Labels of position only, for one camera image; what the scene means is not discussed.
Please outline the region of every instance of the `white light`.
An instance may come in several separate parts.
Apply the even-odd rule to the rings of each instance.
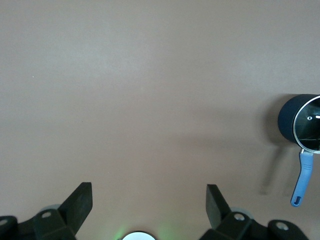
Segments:
[[[155,240],[155,238],[145,232],[136,231],[128,234],[122,240]]]

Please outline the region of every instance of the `metal bolt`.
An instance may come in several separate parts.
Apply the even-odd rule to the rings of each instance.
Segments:
[[[8,220],[7,219],[3,219],[0,221],[0,226],[7,224]]]
[[[245,220],[245,217],[240,213],[236,213],[234,215],[234,218],[237,219],[238,221],[244,221]]]
[[[285,230],[285,231],[289,230],[289,227],[281,221],[278,221],[275,225],[280,230]]]

